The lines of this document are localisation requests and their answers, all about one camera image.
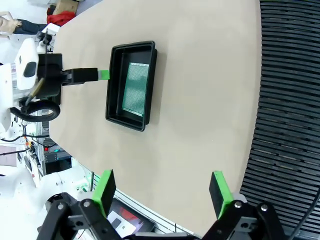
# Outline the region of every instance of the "person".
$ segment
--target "person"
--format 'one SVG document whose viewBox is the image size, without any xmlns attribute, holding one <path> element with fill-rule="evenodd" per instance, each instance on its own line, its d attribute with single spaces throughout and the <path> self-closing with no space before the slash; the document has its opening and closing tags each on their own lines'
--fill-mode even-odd
<svg viewBox="0 0 320 240">
<path fill-rule="evenodd" d="M 37 24 L 23 19 L 14 19 L 10 12 L 0 11 L 0 38 L 10 39 L 11 34 L 36 35 L 47 24 Z"/>
</svg>

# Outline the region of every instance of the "table surface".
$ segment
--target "table surface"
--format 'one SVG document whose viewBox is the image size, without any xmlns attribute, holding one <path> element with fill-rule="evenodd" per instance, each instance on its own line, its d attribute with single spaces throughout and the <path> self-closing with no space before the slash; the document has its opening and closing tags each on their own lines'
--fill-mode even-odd
<svg viewBox="0 0 320 240">
<path fill-rule="evenodd" d="M 104 0 L 57 34 L 64 69 L 109 69 L 113 46 L 155 41 L 150 123 L 105 119 L 107 81 L 64 86 L 50 137 L 165 218 L 203 235 L 216 220 L 211 173 L 239 191 L 258 107 L 261 20 L 256 0 Z"/>
</svg>

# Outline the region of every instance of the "black slatted panel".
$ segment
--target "black slatted panel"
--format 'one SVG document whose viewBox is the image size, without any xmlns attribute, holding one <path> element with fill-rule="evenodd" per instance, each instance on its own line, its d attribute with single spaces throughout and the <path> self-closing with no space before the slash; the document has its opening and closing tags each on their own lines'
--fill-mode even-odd
<svg viewBox="0 0 320 240">
<path fill-rule="evenodd" d="M 260 0 L 260 98 L 240 192 L 272 203 L 287 235 L 320 187 L 320 1 Z M 320 236 L 320 203 L 300 237 Z"/>
</svg>

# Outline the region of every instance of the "green tab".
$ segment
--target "green tab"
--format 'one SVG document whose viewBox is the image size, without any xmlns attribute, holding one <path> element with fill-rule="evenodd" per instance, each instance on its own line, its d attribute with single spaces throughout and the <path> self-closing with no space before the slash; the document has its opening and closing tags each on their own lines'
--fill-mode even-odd
<svg viewBox="0 0 320 240">
<path fill-rule="evenodd" d="M 99 80 L 109 80 L 110 79 L 109 70 L 99 70 L 98 77 L 99 77 Z"/>
<path fill-rule="evenodd" d="M 216 217 L 219 219 L 234 200 L 222 171 L 214 171 L 209 187 Z"/>
<path fill-rule="evenodd" d="M 105 217 L 107 217 L 109 213 L 115 191 L 116 182 L 114 172 L 112 170 L 106 170 L 100 177 L 92 196 L 92 200 L 97 204 Z"/>
</svg>

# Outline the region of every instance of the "red cloth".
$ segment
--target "red cloth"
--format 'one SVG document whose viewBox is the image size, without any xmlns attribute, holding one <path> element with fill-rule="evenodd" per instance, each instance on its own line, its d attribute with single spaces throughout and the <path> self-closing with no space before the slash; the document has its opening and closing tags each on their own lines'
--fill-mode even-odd
<svg viewBox="0 0 320 240">
<path fill-rule="evenodd" d="M 58 26 L 63 26 L 67 22 L 69 22 L 71 19 L 73 19 L 76 16 L 76 14 L 72 11 L 63 11 L 60 14 L 57 15 L 49 15 L 46 17 L 47 24 L 52 23 Z"/>
</svg>

